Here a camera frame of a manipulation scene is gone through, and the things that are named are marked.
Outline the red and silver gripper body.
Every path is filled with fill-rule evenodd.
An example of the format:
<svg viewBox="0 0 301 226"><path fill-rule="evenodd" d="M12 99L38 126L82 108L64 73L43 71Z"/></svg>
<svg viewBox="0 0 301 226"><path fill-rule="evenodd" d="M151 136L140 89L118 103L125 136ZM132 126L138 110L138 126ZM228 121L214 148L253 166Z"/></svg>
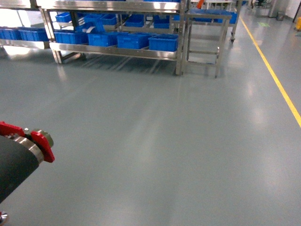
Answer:
<svg viewBox="0 0 301 226"><path fill-rule="evenodd" d="M55 156L51 149L54 145L53 139L44 130L23 129L22 127L1 121L0 135L26 147L35 155L38 163L43 161L52 163L55 161Z"/></svg>

